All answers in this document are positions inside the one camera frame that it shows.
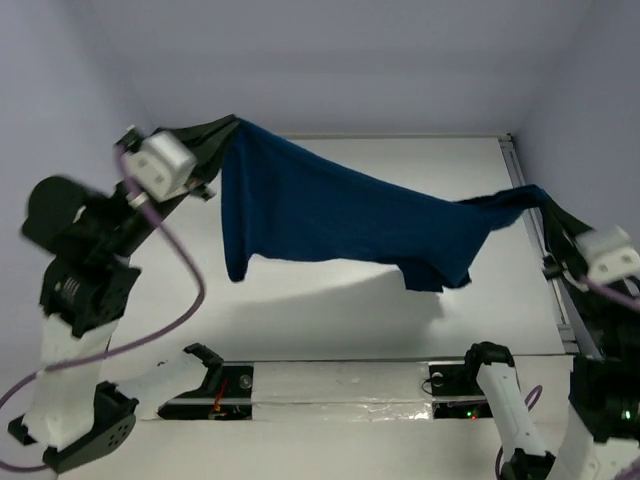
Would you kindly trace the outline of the blue printed t-shirt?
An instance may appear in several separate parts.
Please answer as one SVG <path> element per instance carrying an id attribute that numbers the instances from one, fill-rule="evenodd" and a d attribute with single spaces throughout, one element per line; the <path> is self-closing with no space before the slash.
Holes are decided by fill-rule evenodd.
<path id="1" fill-rule="evenodd" d="M 252 256 L 394 265 L 406 289 L 438 292 L 471 281 L 487 237 L 548 200 L 526 185 L 448 201 L 324 159 L 242 121 L 221 174 L 228 277 L 241 282 Z"/>

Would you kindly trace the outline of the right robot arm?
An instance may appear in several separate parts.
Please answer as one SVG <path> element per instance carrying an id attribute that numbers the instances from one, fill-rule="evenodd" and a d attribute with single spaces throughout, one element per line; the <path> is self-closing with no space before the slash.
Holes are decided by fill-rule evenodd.
<path id="1" fill-rule="evenodd" d="M 460 368 L 462 384 L 482 392 L 501 447 L 499 479 L 636 479 L 639 476 L 639 254 L 618 227 L 599 231 L 548 200 L 540 208 L 543 273 L 560 280 L 582 320 L 598 323 L 595 356 L 576 355 L 568 422 L 551 453 L 530 417 L 509 350 L 475 343 Z"/>

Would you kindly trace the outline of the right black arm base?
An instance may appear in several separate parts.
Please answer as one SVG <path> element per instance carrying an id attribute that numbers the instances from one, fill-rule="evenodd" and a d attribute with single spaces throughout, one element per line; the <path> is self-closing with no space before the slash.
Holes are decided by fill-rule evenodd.
<path id="1" fill-rule="evenodd" d="M 436 420 L 492 418 L 491 407 L 475 380 L 461 362 L 429 363 L 421 388 L 431 397 Z"/>

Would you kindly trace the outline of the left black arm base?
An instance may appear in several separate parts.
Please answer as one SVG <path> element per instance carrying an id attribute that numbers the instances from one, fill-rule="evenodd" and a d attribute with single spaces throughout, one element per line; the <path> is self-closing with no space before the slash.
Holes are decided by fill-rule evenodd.
<path id="1" fill-rule="evenodd" d="M 197 359 L 205 371 L 196 374 L 198 385 L 164 403 L 158 410 L 163 420 L 251 420 L 253 362 L 226 362 L 201 343 L 183 349 L 189 360 Z"/>

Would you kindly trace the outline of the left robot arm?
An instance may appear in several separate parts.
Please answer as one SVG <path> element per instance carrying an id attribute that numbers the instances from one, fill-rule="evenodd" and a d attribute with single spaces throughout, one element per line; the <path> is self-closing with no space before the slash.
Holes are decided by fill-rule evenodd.
<path id="1" fill-rule="evenodd" d="M 21 233 L 52 260 L 39 299 L 41 366 L 27 377 L 33 402 L 8 431 L 22 445 L 44 447 L 43 468 L 68 472 L 130 435 L 138 402 L 101 381 L 100 370 L 122 354 L 111 339 L 141 273 L 131 256 L 159 232 L 192 275 L 195 304 L 203 303 L 203 276 L 165 221 L 185 199 L 213 197 L 211 183 L 239 125 L 228 115 L 148 136 L 130 128 L 115 145 L 120 179 L 111 194 L 62 175 L 32 190 Z"/>

